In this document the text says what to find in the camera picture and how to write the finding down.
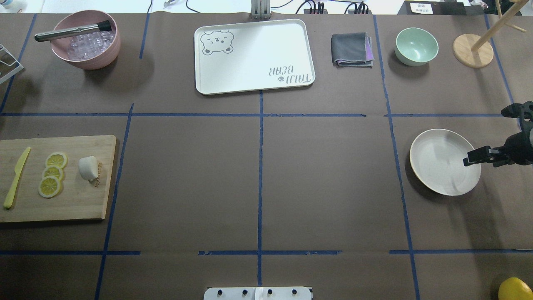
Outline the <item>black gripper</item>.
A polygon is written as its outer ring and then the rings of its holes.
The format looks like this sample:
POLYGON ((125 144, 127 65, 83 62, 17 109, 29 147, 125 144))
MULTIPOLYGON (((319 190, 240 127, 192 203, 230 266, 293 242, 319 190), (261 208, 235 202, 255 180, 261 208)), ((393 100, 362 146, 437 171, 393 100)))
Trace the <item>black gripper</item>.
POLYGON ((489 163, 493 167, 514 164, 531 165, 533 163, 532 132, 530 129, 508 137, 500 149, 483 146, 472 150, 463 159, 463 165, 465 167, 481 163, 489 163))

